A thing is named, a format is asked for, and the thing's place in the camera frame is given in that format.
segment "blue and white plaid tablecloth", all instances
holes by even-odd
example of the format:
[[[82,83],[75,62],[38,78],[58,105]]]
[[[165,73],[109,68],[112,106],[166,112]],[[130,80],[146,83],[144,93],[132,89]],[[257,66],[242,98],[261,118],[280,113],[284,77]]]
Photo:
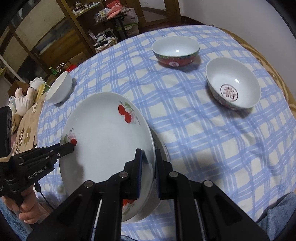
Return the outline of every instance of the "blue and white plaid tablecloth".
[[[182,68],[161,66],[151,45],[172,35],[196,39],[200,58]],[[218,56],[241,61],[258,78],[262,98],[250,112],[231,111],[213,99],[205,66]],[[176,171],[191,180],[214,181],[252,219],[295,189],[296,121],[267,71],[223,31],[180,26],[144,33],[95,55],[71,76],[76,84],[70,98],[62,105],[43,105],[38,146],[60,142],[68,117],[85,98],[112,91],[129,98],[160,134]],[[59,204],[65,190],[59,164],[55,167],[40,183]],[[122,233],[136,240],[172,240],[173,203],[163,201],[144,220],[122,225]]]

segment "screw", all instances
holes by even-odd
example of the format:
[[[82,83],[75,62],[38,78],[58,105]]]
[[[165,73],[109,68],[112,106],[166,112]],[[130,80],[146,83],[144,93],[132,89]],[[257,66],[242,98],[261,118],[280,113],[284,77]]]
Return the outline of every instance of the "screw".
[[[172,171],[172,172],[170,172],[168,175],[169,175],[170,177],[177,177],[177,176],[178,176],[178,173]]]
[[[205,180],[205,181],[204,181],[204,185],[205,185],[206,187],[210,188],[210,187],[213,186],[213,182],[210,181],[210,180]]]
[[[120,173],[119,173],[119,176],[120,176],[121,178],[124,178],[124,177],[127,177],[127,176],[128,176],[128,173],[127,173],[127,172],[120,172]]]
[[[90,188],[90,187],[92,187],[93,184],[94,184],[93,181],[85,181],[85,182],[84,182],[84,186],[85,186],[86,188]]]

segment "hand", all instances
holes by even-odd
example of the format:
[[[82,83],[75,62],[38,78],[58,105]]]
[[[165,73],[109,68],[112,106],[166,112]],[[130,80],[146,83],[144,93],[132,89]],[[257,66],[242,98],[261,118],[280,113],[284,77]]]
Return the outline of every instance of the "hand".
[[[19,214],[20,220],[28,224],[34,224],[42,215],[44,215],[44,213],[40,209],[41,206],[37,203],[33,186],[24,190],[21,195],[24,197],[24,202],[20,207],[18,207],[15,201],[9,197],[4,196],[2,197],[2,200],[10,210],[21,211]]]

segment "bottle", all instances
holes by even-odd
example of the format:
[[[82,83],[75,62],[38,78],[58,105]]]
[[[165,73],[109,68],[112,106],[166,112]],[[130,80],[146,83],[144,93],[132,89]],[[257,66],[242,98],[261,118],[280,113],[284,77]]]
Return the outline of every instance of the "bottle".
[[[55,69],[52,68],[51,66],[49,67],[49,69],[51,70],[52,74],[53,74],[54,76],[56,76],[56,74],[57,74],[57,70],[55,70]]]

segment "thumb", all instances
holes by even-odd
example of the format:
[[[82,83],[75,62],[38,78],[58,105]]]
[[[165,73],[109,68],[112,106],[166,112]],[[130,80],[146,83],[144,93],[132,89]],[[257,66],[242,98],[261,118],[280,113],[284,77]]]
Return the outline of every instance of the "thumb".
[[[4,204],[11,210],[11,211],[19,211],[19,207],[17,206],[17,204],[15,203],[14,200],[12,200],[9,197],[3,196],[1,197],[2,201],[4,202]]]

